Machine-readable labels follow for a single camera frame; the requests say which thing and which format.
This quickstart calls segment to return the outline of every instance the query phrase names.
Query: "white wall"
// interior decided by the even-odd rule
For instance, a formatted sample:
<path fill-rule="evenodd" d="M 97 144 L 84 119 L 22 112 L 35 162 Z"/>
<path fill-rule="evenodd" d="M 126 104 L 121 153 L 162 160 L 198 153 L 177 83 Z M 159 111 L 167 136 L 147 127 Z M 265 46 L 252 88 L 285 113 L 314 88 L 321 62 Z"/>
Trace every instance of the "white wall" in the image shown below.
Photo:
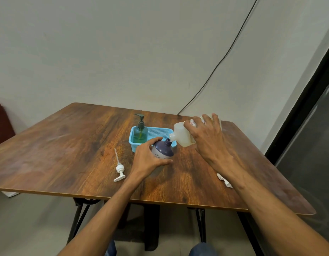
<path fill-rule="evenodd" d="M 0 0 L 0 103 L 17 132 L 72 102 L 176 114 L 253 2 Z M 265 151 L 328 46 L 329 0 L 260 0 L 182 115 L 215 112 Z"/>

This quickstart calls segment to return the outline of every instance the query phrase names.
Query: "forearm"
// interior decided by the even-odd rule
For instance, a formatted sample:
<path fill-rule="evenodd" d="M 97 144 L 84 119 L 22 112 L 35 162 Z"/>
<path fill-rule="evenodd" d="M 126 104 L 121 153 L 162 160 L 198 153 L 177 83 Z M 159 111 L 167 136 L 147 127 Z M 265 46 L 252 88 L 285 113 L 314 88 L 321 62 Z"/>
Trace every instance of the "forearm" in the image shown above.
<path fill-rule="evenodd" d="M 104 255 L 119 219 L 131 195 L 141 181 L 141 179 L 133 178 L 131 175 L 126 178 L 115 195 L 109 199 L 82 231 L 59 253 L 59 256 Z"/>
<path fill-rule="evenodd" d="M 247 204 L 268 242 L 280 255 L 329 255 L 329 243 L 304 223 L 234 159 L 223 162 L 225 178 Z"/>

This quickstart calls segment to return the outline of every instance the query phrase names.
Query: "blue plastic basket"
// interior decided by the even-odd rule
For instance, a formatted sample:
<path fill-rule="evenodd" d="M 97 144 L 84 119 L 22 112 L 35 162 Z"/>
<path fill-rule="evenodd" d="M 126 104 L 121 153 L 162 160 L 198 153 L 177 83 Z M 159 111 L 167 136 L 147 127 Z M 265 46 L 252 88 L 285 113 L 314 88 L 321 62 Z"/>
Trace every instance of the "blue plastic basket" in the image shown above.
<path fill-rule="evenodd" d="M 134 126 L 131 128 L 130 135 L 129 135 L 129 144 L 131 144 L 131 150 L 133 153 L 136 151 L 136 147 L 141 145 L 140 143 L 134 143 L 133 140 L 133 132 L 134 128 L 137 128 L 137 126 Z M 148 136 L 147 140 L 152 139 L 154 137 L 163 137 L 163 138 L 169 138 L 169 134 L 174 133 L 173 130 L 170 128 L 155 128 L 155 127 L 147 127 L 148 128 Z M 172 142 L 172 147 L 176 146 L 176 141 Z"/>

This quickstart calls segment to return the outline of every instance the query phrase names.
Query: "table top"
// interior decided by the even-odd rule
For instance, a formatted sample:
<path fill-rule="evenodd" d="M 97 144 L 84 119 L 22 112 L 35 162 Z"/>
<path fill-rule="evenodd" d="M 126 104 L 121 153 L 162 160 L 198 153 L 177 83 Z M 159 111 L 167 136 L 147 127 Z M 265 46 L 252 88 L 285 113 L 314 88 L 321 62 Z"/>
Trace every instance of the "table top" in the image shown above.
<path fill-rule="evenodd" d="M 72 103 L 0 144 L 0 190 L 80 198 L 108 199 L 123 181 L 113 182 L 117 149 L 128 176 L 133 152 L 130 129 L 145 115 L 149 127 L 171 128 L 187 116 Z M 232 122 L 222 121 L 233 156 L 260 183 L 297 214 L 313 207 Z M 131 202 L 184 204 L 247 211 L 234 189 L 227 188 L 193 145 L 176 148 L 174 162 L 146 178 Z"/>

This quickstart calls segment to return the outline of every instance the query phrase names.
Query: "black cable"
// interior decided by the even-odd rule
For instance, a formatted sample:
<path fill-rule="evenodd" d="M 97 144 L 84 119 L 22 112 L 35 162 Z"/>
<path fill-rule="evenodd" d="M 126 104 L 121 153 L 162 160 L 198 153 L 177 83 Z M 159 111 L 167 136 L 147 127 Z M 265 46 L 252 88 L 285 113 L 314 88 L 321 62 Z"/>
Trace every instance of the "black cable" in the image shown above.
<path fill-rule="evenodd" d="M 255 0 L 255 2 L 253 3 L 250 12 L 248 13 L 248 15 L 247 15 L 245 21 L 243 22 L 243 25 L 241 26 L 241 28 L 240 28 L 240 30 L 239 30 L 237 36 L 235 37 L 235 39 L 234 39 L 234 41 L 233 41 L 233 43 L 232 43 L 232 45 L 230 46 L 229 50 L 226 52 L 226 55 L 224 55 L 224 57 L 222 58 L 222 60 L 220 60 L 220 62 L 219 62 L 219 63 L 217 64 L 217 66 L 214 68 L 213 72 L 210 74 L 210 76 L 208 77 L 207 81 L 206 81 L 205 84 L 201 87 L 201 89 L 197 92 L 197 94 L 194 95 L 194 97 L 189 101 L 189 103 L 187 103 L 186 106 L 184 106 L 184 108 L 183 108 L 182 110 L 180 110 L 180 112 L 179 112 L 177 115 L 179 115 L 179 114 L 180 114 L 180 113 L 181 113 L 181 112 L 182 112 L 182 111 L 183 111 L 183 110 L 184 110 L 184 109 L 185 109 L 185 108 L 186 108 L 186 107 L 192 102 L 192 100 L 194 100 L 194 98 L 200 93 L 200 91 L 201 91 L 201 90 L 205 87 L 205 85 L 208 83 L 208 81 L 209 81 L 209 79 L 211 78 L 211 76 L 213 75 L 214 71 L 218 68 L 218 66 L 221 64 L 221 62 L 226 58 L 226 56 L 228 55 L 228 53 L 229 53 L 230 50 L 232 49 L 232 47 L 233 47 L 235 41 L 237 40 L 237 38 L 238 38 L 240 32 L 242 31 L 242 29 L 243 29 L 243 27 L 244 27 L 244 25 L 245 25 L 245 22 L 247 21 L 247 18 L 250 16 L 250 14 L 251 14 L 251 12 L 252 12 L 252 10 L 253 10 L 253 7 L 256 5 L 256 2 L 257 2 L 257 0 Z"/>

